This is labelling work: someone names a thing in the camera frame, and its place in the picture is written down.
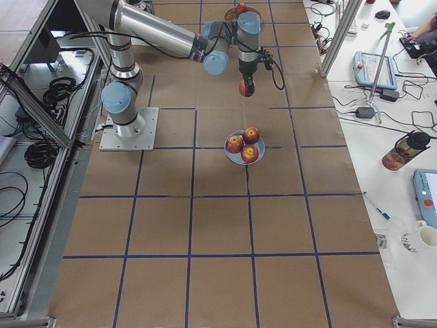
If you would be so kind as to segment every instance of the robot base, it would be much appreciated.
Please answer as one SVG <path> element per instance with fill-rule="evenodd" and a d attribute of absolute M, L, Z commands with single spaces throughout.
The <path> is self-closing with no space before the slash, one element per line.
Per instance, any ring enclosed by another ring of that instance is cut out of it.
<path fill-rule="evenodd" d="M 153 150 L 155 145 L 156 125 L 158 124 L 158 107 L 139 108 L 138 114 L 145 120 L 143 132 L 133 138 L 122 139 L 113 129 L 103 131 L 100 150 Z M 113 124 L 110 117 L 106 124 Z"/>

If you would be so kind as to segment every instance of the red button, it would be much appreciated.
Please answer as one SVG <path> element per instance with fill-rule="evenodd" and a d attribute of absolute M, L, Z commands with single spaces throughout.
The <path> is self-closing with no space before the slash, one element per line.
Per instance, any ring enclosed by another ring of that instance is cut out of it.
<path fill-rule="evenodd" d="M 434 203 L 432 200 L 424 200 L 423 205 L 425 205 L 425 207 L 431 207 L 434 205 Z"/>

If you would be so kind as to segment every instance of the woven basket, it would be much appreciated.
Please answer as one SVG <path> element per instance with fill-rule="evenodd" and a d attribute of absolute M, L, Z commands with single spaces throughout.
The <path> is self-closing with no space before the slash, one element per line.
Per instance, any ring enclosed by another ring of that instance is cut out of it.
<path fill-rule="evenodd" d="M 259 16 L 260 21 L 262 22 L 262 16 L 258 10 L 256 10 L 255 8 L 247 6 L 247 11 L 256 13 Z M 225 21 L 234 21 L 236 19 L 237 19 L 237 15 L 235 13 L 235 7 L 232 7 L 232 8 L 229 8 L 228 10 L 226 10 Z"/>

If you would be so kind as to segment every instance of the blue joint cap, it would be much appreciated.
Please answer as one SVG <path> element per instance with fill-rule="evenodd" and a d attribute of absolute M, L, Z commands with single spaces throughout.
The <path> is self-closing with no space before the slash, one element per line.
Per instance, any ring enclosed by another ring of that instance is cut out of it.
<path fill-rule="evenodd" d="M 238 26 L 249 34 L 258 34 L 261 31 L 261 19 L 256 12 L 244 12 L 238 17 Z"/>
<path fill-rule="evenodd" d="M 207 39 L 210 38 L 210 32 L 211 32 L 211 26 L 214 24 L 215 20 L 212 20 L 210 22 L 205 23 L 205 31 L 203 33 L 203 36 Z"/>
<path fill-rule="evenodd" d="M 104 87 L 101 99 L 109 113 L 120 114 L 130 104 L 130 92 L 123 83 L 114 82 Z"/>
<path fill-rule="evenodd" d="M 212 51 L 203 60 L 203 67 L 210 75 L 220 75 L 226 71 L 229 56 L 222 51 Z"/>

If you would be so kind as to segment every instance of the blue marker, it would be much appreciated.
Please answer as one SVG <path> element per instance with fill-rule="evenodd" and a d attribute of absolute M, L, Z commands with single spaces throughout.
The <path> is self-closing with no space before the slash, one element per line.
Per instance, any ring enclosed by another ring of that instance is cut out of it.
<path fill-rule="evenodd" d="M 390 215 L 388 215 L 387 213 L 383 212 L 379 207 L 377 207 L 376 204 L 375 204 L 374 202 L 372 202 L 372 200 L 370 199 L 370 197 L 368 196 L 368 194 L 367 194 L 366 191 L 363 193 L 363 196 L 367 198 L 367 200 L 369 201 L 369 203 L 370 203 L 374 208 L 376 208 L 376 210 L 377 210 L 379 213 L 381 213 L 381 215 L 382 215 L 386 220 L 390 219 Z"/>

